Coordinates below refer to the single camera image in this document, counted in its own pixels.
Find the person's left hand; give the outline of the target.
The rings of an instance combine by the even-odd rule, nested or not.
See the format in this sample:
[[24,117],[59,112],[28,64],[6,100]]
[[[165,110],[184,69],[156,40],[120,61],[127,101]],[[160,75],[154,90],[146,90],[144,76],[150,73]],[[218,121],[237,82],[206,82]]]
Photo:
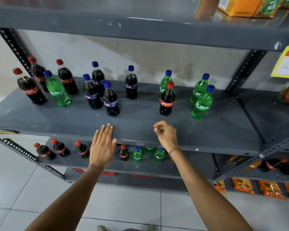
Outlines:
[[113,140],[113,126],[109,129],[107,140],[103,142],[103,132],[106,125],[102,125],[99,130],[99,135],[95,145],[91,145],[90,148],[90,157],[89,157],[89,166],[101,169],[105,169],[108,167],[110,161],[114,157],[115,152],[112,152],[111,142]]

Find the person's right hand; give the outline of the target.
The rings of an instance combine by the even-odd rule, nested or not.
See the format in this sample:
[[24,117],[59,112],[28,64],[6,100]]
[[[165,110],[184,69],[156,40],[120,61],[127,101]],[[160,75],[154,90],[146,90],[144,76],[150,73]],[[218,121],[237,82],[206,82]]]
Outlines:
[[174,152],[181,152],[177,143],[176,129],[171,125],[171,133],[168,136],[157,136],[162,147],[171,155]]

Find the person's left forearm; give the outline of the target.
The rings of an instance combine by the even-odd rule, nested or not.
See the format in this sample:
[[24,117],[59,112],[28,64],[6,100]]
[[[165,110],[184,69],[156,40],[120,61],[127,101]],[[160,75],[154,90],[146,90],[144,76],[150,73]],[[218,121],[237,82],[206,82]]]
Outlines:
[[103,170],[101,164],[90,164],[24,231],[75,231]]

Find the person's right forearm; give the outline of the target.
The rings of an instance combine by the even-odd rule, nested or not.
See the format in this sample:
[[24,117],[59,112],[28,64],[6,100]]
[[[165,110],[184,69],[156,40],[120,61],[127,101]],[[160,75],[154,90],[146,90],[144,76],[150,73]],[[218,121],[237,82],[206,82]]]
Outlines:
[[194,169],[182,151],[170,157],[208,231],[254,231],[240,212]]

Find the red cap cola bottle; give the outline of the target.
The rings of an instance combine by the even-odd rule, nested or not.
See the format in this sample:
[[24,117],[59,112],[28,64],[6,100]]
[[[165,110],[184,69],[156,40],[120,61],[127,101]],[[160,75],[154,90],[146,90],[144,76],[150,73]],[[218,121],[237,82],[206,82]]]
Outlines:
[[31,73],[35,79],[41,84],[45,92],[49,93],[46,86],[46,77],[44,76],[45,68],[37,63],[35,57],[28,57],[29,62],[31,63]]
[[122,161],[127,161],[129,159],[129,151],[125,144],[120,145],[119,159]]
[[279,170],[284,175],[289,175],[289,162],[286,158],[280,158],[282,164],[279,167]]
[[169,116],[172,112],[173,104],[176,98],[173,88],[174,82],[169,81],[167,83],[166,89],[163,91],[161,95],[160,114],[163,116]]
[[24,76],[20,68],[14,68],[13,73],[18,76],[17,84],[19,88],[25,93],[33,104],[43,105],[47,102],[47,99],[42,93],[41,89],[31,77]]
[[70,154],[69,149],[63,142],[58,141],[57,139],[52,139],[51,143],[53,144],[54,151],[61,157],[66,157]]
[[81,141],[76,141],[76,151],[77,153],[83,158],[86,159],[90,156],[90,152],[87,148],[87,146],[82,143]]
[[41,145],[40,143],[35,143],[34,147],[38,157],[45,160],[53,160],[56,157],[56,154],[46,145]]
[[73,78],[72,72],[64,65],[61,59],[57,59],[56,63],[58,65],[58,76],[69,95],[76,95],[78,93],[78,88]]

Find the grey metal shelf rack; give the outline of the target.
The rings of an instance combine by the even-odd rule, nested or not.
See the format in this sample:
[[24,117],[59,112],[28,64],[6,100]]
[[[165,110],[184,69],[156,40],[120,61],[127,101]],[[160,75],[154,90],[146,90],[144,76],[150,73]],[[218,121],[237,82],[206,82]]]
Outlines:
[[[193,6],[199,0],[0,0],[0,35],[14,52],[25,72],[32,77],[26,50],[16,30],[38,30],[41,33],[64,33],[81,36],[114,37],[114,40],[139,40],[139,43],[179,43],[179,46],[217,46],[217,49],[245,49],[260,47],[261,50],[273,48],[273,41],[289,39],[289,11],[281,10],[277,20],[227,19],[200,21],[193,16]],[[193,86],[178,86],[175,83],[176,99],[169,116],[159,113],[159,85],[152,80],[140,82],[144,70],[136,69],[138,75],[138,97],[126,97],[125,81],[109,80],[117,93],[119,115],[108,116],[105,106],[93,110],[84,97],[82,77],[75,77],[79,92],[71,95],[71,104],[59,106],[50,93],[45,93],[47,102],[43,105],[32,104],[24,93],[17,88],[0,102],[0,129],[19,134],[49,136],[48,146],[55,154],[53,160],[38,157],[34,140],[0,139],[0,144],[22,155],[39,167],[51,172],[63,181],[71,183],[80,177],[72,168],[86,168],[88,159],[81,158],[76,152],[75,142],[80,140],[89,146],[94,132],[102,124],[114,126],[113,137],[118,144],[125,144],[130,152],[132,146],[161,147],[153,125],[165,119],[177,129],[178,143],[187,153],[192,163],[213,183],[216,173],[213,154],[222,148],[212,143],[209,132],[209,112],[201,120],[190,115],[188,100]],[[226,88],[215,89],[213,103]],[[52,139],[63,142],[70,154],[58,155],[51,143]],[[284,157],[289,160],[288,150],[279,152],[272,158]],[[267,180],[289,183],[289,176],[279,171],[269,175]]]
[[209,112],[209,132],[212,143],[222,145],[212,158],[216,173],[213,183],[230,176],[246,176],[251,179],[268,179],[269,175],[243,172],[248,166],[264,158],[289,152],[289,104],[278,100],[278,88],[285,78],[269,77],[277,64],[277,56],[289,45],[285,41],[273,41],[273,48],[261,50],[253,47],[241,61],[226,89],[213,103]]

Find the green soda bottle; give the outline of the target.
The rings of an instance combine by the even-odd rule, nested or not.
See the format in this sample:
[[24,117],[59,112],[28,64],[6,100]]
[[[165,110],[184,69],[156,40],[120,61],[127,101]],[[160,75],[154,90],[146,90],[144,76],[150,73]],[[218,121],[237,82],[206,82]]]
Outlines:
[[208,109],[213,103],[214,85],[208,85],[206,91],[201,94],[191,112],[193,119],[201,120],[208,112]]
[[166,70],[165,77],[162,79],[160,83],[160,94],[164,92],[165,89],[167,89],[167,83],[172,80],[172,71]]
[[69,105],[71,101],[62,83],[49,70],[45,70],[43,74],[46,77],[46,87],[56,103],[61,107]]
[[202,79],[195,85],[193,89],[193,95],[189,100],[189,105],[191,107],[194,107],[196,105],[199,96],[206,91],[206,88],[208,87],[209,77],[210,75],[208,73],[204,73]]
[[157,148],[155,151],[155,161],[161,162],[165,157],[165,149]]
[[137,163],[142,161],[142,150],[139,146],[135,146],[135,150],[133,151],[133,159]]

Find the blue cap cola bottle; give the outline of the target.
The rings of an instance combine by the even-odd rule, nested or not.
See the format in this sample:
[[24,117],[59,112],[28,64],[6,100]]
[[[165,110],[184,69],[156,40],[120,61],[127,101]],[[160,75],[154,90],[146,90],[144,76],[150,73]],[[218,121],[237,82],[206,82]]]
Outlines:
[[92,79],[95,85],[98,88],[99,95],[100,97],[103,97],[104,95],[104,81],[105,81],[105,76],[102,70],[99,68],[99,64],[97,61],[92,62],[93,66],[93,72],[92,72]]
[[103,104],[100,100],[99,90],[97,86],[95,85],[95,83],[93,83],[89,74],[84,74],[82,77],[85,81],[85,84],[83,85],[83,91],[89,106],[94,110],[100,109]]
[[262,171],[262,172],[268,172],[271,169],[268,168],[267,164],[266,164],[266,158],[263,158],[261,160],[261,164],[258,166],[258,168]]
[[116,92],[112,89],[110,81],[104,81],[104,105],[109,116],[116,117],[119,114],[119,102]]
[[134,100],[137,98],[137,83],[138,79],[136,74],[134,73],[134,66],[128,66],[129,73],[126,76],[126,96],[127,98]]

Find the paper shelf label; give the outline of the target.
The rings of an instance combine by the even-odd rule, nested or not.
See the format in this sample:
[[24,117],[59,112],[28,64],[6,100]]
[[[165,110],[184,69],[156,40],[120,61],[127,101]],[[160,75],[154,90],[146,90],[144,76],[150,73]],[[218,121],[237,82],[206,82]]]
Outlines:
[[47,142],[49,136],[37,136],[28,134],[19,134],[13,131],[0,129],[0,139],[11,139],[11,140],[34,140],[36,142]]

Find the orange soda bottle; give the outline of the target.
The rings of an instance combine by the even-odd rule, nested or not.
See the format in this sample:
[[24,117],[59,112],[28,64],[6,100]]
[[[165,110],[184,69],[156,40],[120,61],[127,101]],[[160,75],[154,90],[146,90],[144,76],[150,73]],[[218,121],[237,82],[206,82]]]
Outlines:
[[247,166],[245,168],[245,170],[251,171],[251,170],[253,170],[255,168],[258,168],[261,165],[261,163],[262,163],[262,160],[256,161],[255,163],[250,164],[249,166]]

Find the amber bottle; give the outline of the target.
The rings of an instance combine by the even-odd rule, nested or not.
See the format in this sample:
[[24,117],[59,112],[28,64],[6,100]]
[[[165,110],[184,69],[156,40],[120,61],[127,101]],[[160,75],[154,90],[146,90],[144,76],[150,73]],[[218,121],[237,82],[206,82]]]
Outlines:
[[218,9],[220,0],[199,0],[194,18],[200,21],[211,21]]

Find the orange carton box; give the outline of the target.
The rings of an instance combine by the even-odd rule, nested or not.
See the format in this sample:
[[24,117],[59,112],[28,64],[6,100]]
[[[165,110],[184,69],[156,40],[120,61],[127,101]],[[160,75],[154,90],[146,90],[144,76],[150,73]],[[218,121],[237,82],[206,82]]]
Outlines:
[[232,17],[252,17],[261,0],[220,0],[218,9]]

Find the green label snack pack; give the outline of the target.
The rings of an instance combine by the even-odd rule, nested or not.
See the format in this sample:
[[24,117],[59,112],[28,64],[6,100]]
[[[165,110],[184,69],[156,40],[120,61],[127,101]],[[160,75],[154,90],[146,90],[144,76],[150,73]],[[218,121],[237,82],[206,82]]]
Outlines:
[[283,0],[260,0],[252,18],[272,18]]

